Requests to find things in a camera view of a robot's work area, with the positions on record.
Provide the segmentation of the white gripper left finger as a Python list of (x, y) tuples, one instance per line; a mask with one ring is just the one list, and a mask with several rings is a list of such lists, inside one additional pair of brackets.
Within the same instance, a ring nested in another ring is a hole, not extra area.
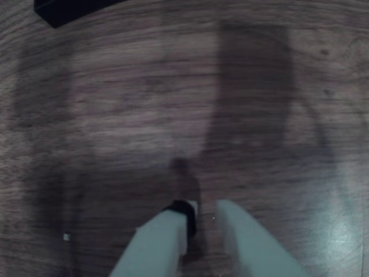
[(175, 200), (140, 226), (110, 276), (176, 276), (197, 232), (198, 203)]

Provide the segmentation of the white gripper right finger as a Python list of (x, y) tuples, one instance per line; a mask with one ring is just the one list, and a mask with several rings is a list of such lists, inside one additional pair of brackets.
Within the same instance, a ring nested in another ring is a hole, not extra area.
[(311, 275), (263, 225), (233, 201), (217, 201), (216, 219), (235, 276)]

